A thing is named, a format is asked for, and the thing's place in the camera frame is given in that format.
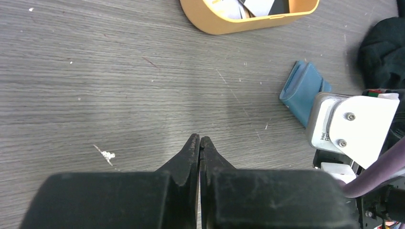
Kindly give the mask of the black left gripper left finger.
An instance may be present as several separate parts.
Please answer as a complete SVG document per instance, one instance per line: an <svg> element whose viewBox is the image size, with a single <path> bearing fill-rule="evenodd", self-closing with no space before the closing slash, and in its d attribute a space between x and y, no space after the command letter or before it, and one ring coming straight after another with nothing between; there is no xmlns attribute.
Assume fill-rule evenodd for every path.
<svg viewBox="0 0 405 229"><path fill-rule="evenodd" d="M38 189L22 229L194 229L200 137L153 172L58 173Z"/></svg>

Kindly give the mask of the orange oval plastic tray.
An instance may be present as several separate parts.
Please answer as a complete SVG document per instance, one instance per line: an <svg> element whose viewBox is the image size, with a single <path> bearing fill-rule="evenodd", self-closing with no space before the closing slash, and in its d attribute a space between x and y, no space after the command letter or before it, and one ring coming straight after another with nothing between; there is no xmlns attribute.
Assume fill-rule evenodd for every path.
<svg viewBox="0 0 405 229"><path fill-rule="evenodd" d="M313 13L319 3L318 0L290 0L290 13L236 20L220 15L204 0L180 0L189 21L199 30L212 35L287 25Z"/></svg>

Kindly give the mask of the black t-shirt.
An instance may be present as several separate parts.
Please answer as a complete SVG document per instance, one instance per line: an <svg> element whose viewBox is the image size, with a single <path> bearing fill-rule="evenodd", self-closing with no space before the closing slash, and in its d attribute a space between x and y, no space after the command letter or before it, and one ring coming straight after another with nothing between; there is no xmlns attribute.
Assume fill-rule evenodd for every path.
<svg viewBox="0 0 405 229"><path fill-rule="evenodd" d="M405 2L397 1L398 16L372 27L358 50L357 64L366 88L405 87Z"/></svg>

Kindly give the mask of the black card in tray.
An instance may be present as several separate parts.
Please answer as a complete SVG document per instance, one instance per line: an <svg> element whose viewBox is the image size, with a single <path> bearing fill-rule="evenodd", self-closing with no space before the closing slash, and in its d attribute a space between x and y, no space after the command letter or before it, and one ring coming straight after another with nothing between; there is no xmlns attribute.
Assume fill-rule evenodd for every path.
<svg viewBox="0 0 405 229"><path fill-rule="evenodd" d="M268 15L288 14L289 0L274 0Z"/></svg>

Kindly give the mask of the white striped card leftover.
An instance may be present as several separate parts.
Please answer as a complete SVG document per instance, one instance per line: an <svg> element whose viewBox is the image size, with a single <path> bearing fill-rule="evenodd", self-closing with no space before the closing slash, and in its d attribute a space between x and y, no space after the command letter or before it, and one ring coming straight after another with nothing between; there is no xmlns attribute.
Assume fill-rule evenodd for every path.
<svg viewBox="0 0 405 229"><path fill-rule="evenodd" d="M246 19L250 16L267 16L274 0L206 0L213 11L229 19Z"/></svg>

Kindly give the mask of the blue leather card holder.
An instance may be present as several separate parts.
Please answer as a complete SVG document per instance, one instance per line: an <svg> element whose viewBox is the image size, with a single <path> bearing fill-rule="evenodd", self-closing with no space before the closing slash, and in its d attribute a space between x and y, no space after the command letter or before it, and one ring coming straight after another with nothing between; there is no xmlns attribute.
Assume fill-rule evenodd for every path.
<svg viewBox="0 0 405 229"><path fill-rule="evenodd" d="M299 122L307 127L315 96L319 92L331 90L331 85L312 63L297 61L281 90L279 99Z"/></svg>

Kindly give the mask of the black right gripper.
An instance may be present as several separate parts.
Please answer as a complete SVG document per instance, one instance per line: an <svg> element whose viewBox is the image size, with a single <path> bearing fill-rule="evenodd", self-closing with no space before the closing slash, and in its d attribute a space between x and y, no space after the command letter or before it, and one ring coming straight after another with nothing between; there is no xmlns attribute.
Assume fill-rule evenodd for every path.
<svg viewBox="0 0 405 229"><path fill-rule="evenodd" d="M388 131L380 155L405 136L405 90L399 93L399 108ZM398 229L405 219L405 176L393 175L370 192L349 202L353 215L359 216L361 229Z"/></svg>

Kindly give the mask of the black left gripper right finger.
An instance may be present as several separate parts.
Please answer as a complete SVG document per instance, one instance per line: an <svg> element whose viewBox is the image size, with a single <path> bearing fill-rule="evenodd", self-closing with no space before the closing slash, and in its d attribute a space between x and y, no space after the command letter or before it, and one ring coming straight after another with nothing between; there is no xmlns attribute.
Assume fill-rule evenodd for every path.
<svg viewBox="0 0 405 229"><path fill-rule="evenodd" d="M200 142L204 229L357 229L349 200L319 170L237 169Z"/></svg>

